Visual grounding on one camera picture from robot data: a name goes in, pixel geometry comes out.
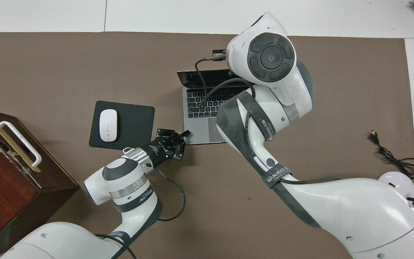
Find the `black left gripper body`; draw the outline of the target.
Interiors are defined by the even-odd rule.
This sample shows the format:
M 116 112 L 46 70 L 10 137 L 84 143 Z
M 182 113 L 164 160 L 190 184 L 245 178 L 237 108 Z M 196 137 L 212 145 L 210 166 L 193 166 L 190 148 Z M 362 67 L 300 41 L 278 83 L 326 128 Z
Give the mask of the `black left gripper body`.
M 168 137 L 156 137 L 144 146 L 154 168 L 174 157 L 177 144 Z

